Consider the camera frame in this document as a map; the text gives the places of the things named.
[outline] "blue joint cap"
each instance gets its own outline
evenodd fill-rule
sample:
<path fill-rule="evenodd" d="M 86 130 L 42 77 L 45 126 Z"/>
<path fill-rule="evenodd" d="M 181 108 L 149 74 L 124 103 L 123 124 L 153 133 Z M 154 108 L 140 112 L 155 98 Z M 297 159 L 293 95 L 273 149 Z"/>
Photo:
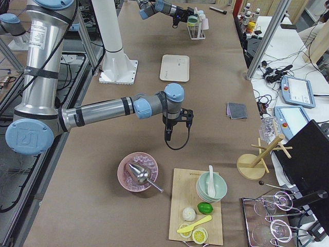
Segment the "blue joint cap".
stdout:
<path fill-rule="evenodd" d="M 72 24 L 72 26 L 70 26 L 69 31 L 77 32 L 79 31 L 79 28 L 80 28 L 80 23 Z"/>
<path fill-rule="evenodd" d="M 30 118 L 13 122 L 7 129 L 6 142 L 15 152 L 36 155 L 46 151 L 53 143 L 52 130 L 45 123 Z"/>
<path fill-rule="evenodd" d="M 139 119 L 149 118 L 152 116 L 152 108 L 146 99 L 137 99 L 134 101 L 134 109 Z"/>
<path fill-rule="evenodd" d="M 170 101 L 182 102 L 184 100 L 184 89 L 178 83 L 170 83 L 164 89 Z"/>
<path fill-rule="evenodd" d="M 161 12 L 163 10 L 163 8 L 165 7 L 165 3 L 163 2 L 163 0 L 158 0 L 155 3 L 155 10 Z"/>
<path fill-rule="evenodd" d="M 70 7 L 75 0 L 33 0 L 36 4 L 41 7 L 50 10 L 62 10 Z"/>
<path fill-rule="evenodd" d="M 142 20 L 145 20 L 145 19 L 149 18 L 148 14 L 146 14 L 143 9 L 141 9 L 139 11 L 139 14 L 140 14 L 140 17 L 142 17 Z"/>
<path fill-rule="evenodd" d="M 0 15 L 0 21 L 5 22 L 5 23 L 20 23 L 21 20 L 14 14 L 11 13 L 5 13 Z"/>

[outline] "metal scoop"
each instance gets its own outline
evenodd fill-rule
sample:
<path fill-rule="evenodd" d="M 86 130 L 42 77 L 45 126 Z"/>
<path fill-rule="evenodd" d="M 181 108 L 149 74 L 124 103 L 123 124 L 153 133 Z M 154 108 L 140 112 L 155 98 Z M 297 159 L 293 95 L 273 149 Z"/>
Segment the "metal scoop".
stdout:
<path fill-rule="evenodd" d="M 129 161 L 125 167 L 136 184 L 143 185 L 149 182 L 155 188 L 160 190 L 161 193 L 163 192 L 163 189 L 150 179 L 151 170 L 148 167 L 134 161 Z"/>

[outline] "black monitor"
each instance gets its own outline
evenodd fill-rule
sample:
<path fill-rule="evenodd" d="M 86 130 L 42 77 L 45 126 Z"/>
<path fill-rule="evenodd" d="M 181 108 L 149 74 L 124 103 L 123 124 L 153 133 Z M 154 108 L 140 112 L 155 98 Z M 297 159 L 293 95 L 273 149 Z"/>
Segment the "black monitor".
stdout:
<path fill-rule="evenodd" d="M 303 196 L 319 190 L 329 192 L 329 137 L 311 120 L 285 146 L 292 146 L 289 159 L 275 151 L 283 171 Z M 329 235 L 329 198 L 309 204 L 319 223 Z"/>

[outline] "white table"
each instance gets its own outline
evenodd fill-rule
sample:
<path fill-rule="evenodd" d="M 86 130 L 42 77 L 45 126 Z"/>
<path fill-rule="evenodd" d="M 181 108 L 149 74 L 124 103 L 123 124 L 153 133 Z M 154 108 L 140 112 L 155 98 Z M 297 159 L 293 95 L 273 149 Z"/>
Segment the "white table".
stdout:
<path fill-rule="evenodd" d="M 270 20 L 271 20 L 270 16 L 260 16 L 258 18 L 258 22 L 255 30 L 261 30 L 262 31 L 261 36 L 265 34 L 265 31 L 268 27 Z M 285 18 L 283 23 L 291 24 L 288 18 Z M 273 61 L 270 62 L 269 64 L 271 68 L 284 68 L 292 64 L 293 68 L 291 70 L 294 72 L 294 76 L 296 78 L 303 78 L 310 80 L 314 94 L 328 95 L 329 84 L 325 80 L 324 76 L 320 72 L 318 72 L 313 67 L 313 65 L 306 64 L 304 62 L 302 58 L 303 56 L 302 52 L 300 52 L 298 55 L 291 56 L 290 58 L 281 61 L 274 61 L 276 59 L 289 57 L 289 55 L 294 54 L 299 50 L 306 51 L 306 48 L 304 46 L 304 43 L 300 39 L 299 35 L 297 34 L 296 30 L 282 29 L 281 27 L 278 27 L 262 60 Z M 275 99 L 277 96 L 277 92 L 266 86 L 266 81 L 262 79 L 262 76 L 263 76 L 263 72 L 261 72 L 261 70 L 258 69 L 253 79 L 251 80 L 253 89 L 257 90 L 260 93 L 260 95 L 270 94 L 272 98 Z M 278 88 L 279 88 L 279 83 L 277 83 L 277 85 L 275 86 L 276 90 Z M 259 96 L 257 92 L 255 92 L 254 94 L 255 97 Z M 316 122 L 329 120 L 329 110 L 328 110 L 329 97 L 315 97 L 315 102 L 316 102 L 315 108 L 313 109 L 305 108 L 305 111 L 310 117 L 310 119 L 314 119 Z M 273 100 L 269 104 L 268 110 L 273 109 L 274 106 L 284 106 L 284 105 L 288 105 L 288 104 L 284 102 L 284 100 L 282 99 L 281 92 L 279 92 L 277 100 L 276 101 Z M 289 186 L 290 183 L 286 180 L 283 174 L 282 167 L 275 154 L 272 154 L 272 161 L 276 169 L 276 175 L 279 184 L 280 185 L 286 184 Z M 302 228 L 307 229 L 310 226 L 311 223 L 303 225 Z M 305 243 L 307 239 L 301 238 L 301 241 Z M 327 236 L 321 242 L 311 242 L 308 246 L 310 247 L 329 246 L 329 237 Z"/>

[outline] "black marker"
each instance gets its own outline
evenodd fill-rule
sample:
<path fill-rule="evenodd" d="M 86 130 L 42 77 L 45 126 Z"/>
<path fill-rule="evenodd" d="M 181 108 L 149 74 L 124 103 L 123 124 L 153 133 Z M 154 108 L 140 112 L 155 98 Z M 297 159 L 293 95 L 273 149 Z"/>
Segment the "black marker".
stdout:
<path fill-rule="evenodd" d="M 216 12 L 221 13 L 221 14 L 226 14 L 226 13 L 227 13 L 226 10 L 217 9 L 217 8 L 215 8 L 215 7 L 209 7 L 209 9 L 212 9 L 212 10 L 214 10 L 214 11 L 216 11 Z"/>

